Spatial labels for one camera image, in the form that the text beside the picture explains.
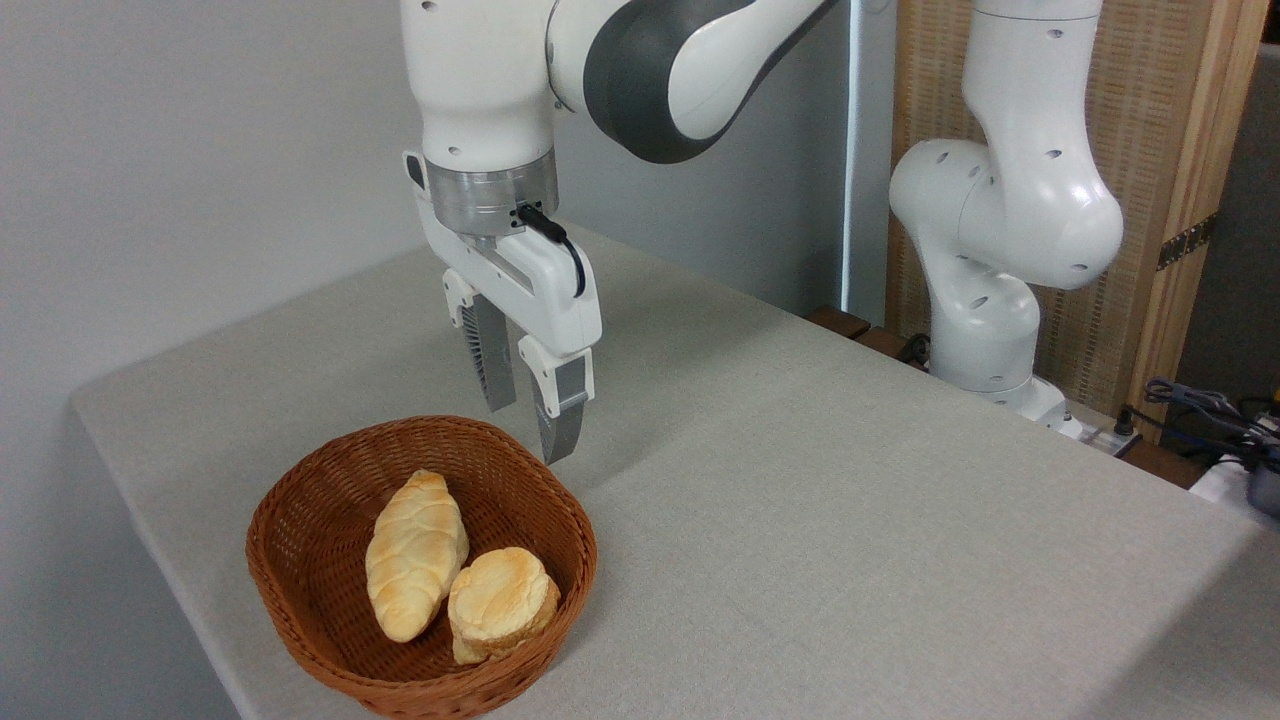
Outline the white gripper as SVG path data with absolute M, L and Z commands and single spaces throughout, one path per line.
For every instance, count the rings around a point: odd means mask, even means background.
M 453 170 L 403 155 L 430 250 L 445 264 L 451 323 L 463 332 L 492 413 L 515 404 L 507 320 L 524 329 L 545 464 L 576 448 L 595 398 L 593 351 L 602 315 L 590 263 L 553 219 L 556 152 L 504 170 Z

